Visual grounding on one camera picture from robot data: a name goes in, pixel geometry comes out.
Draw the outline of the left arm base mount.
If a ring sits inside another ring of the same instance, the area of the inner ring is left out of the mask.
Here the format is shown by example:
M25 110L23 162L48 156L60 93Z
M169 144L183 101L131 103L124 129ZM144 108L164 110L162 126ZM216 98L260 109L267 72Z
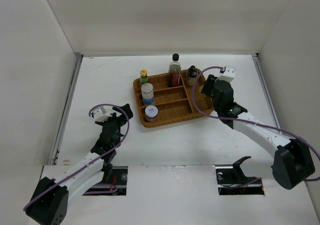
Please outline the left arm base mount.
M128 166L114 166L102 181L93 185L84 196L125 196L127 194Z

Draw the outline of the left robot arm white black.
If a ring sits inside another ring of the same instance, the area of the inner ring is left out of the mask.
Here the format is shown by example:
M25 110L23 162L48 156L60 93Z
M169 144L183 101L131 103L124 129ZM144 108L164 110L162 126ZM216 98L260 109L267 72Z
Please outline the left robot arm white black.
M112 180L112 160L116 149L125 140L122 126L129 126L133 112L127 103L112 105L113 113L102 112L103 104L89 111L89 116L102 127L90 152L76 165L54 178L43 177L37 184L25 214L40 225L59 225L65 219L69 205L86 194L95 184Z

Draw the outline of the red label spice jar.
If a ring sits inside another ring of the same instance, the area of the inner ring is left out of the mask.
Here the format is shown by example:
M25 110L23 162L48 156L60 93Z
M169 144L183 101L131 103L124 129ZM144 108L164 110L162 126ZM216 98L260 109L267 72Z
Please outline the red label spice jar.
M148 105L145 110L145 119L147 122L155 122L158 117L158 108L154 105Z

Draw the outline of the dark soy sauce bottle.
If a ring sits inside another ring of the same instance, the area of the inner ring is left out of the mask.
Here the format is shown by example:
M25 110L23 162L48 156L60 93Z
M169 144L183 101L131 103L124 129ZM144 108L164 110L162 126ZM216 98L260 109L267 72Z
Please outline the dark soy sauce bottle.
M180 84L181 64L179 62L179 58L179 54L174 53L172 55L172 62L169 64L169 84L171 87L177 87Z

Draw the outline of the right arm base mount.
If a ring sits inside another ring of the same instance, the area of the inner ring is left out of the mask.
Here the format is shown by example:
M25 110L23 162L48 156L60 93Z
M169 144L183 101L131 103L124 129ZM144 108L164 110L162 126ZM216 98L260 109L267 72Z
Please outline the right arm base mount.
M241 168L241 164L250 158L244 156L232 164L215 166L220 196L265 195L262 178L246 176Z

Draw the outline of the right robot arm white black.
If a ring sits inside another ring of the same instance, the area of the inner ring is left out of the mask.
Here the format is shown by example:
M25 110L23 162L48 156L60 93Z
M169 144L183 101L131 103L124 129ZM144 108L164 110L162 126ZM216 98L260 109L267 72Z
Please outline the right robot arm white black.
M247 136L270 154L273 159L272 175L281 187L291 190L315 173L307 143L260 123L246 108L234 101L230 82L210 74L201 92L212 99L213 108L222 123Z

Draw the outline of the black cap pepper shaker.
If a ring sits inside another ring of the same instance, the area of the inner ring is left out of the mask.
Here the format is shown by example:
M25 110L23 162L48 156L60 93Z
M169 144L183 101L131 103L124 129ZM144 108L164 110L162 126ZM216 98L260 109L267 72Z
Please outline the black cap pepper shaker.
M198 69L194 65L191 65L186 72L186 84L192 87L195 83L198 74Z

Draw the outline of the silver lid blue jar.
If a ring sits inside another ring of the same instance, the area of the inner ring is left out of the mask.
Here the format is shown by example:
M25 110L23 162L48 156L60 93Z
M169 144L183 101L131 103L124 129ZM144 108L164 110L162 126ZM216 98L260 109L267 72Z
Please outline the silver lid blue jar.
M142 102L144 105L152 105L154 99L154 87L151 83L144 83L141 86Z

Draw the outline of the red chili sauce bottle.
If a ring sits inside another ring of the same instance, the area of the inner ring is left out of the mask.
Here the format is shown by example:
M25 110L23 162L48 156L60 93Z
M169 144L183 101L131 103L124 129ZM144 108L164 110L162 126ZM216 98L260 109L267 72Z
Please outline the red chili sauce bottle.
M139 84L140 84L140 86L142 86L145 83L148 83L148 72L146 69L142 69L140 71Z

